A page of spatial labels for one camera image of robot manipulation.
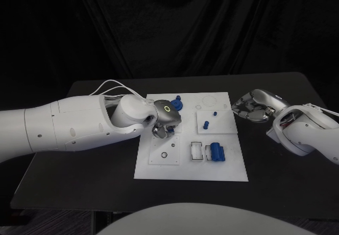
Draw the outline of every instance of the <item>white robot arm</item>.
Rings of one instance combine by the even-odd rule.
[[[112,118],[107,108],[118,106]],[[181,115],[168,100],[138,95],[86,95],[41,107],[0,111],[0,162],[43,151],[80,151],[138,137],[155,125],[159,138],[174,135]]]
[[[247,111],[240,110],[242,105],[247,107]],[[275,141],[299,156],[318,149],[339,164],[339,124],[322,113],[325,109],[312,104],[291,106],[278,95],[256,89],[233,105],[233,110],[253,122],[268,122],[273,117],[268,135]]]

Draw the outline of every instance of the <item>blue object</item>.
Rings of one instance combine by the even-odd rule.
[[[177,99],[171,103],[175,106],[175,109],[181,111],[184,105],[182,105],[182,97],[180,95],[177,96]]]
[[[213,161],[216,162],[226,161],[224,147],[221,146],[220,143],[211,144],[211,155],[213,155]]]
[[[206,130],[208,129],[208,125],[210,125],[210,122],[207,121],[206,124],[204,124],[204,129]]]

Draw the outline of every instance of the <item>table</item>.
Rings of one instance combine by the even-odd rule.
[[[103,81],[76,82],[69,96],[87,95]],[[232,103],[256,88],[292,105],[325,104],[296,72],[123,80],[144,96],[154,93],[230,92]],[[118,89],[109,94],[122,94]],[[270,216],[339,218],[339,166],[315,151],[301,157],[268,136],[272,123],[237,117],[250,182],[136,180],[139,137],[80,152],[35,155],[14,208],[136,212],[180,202],[237,207]]]

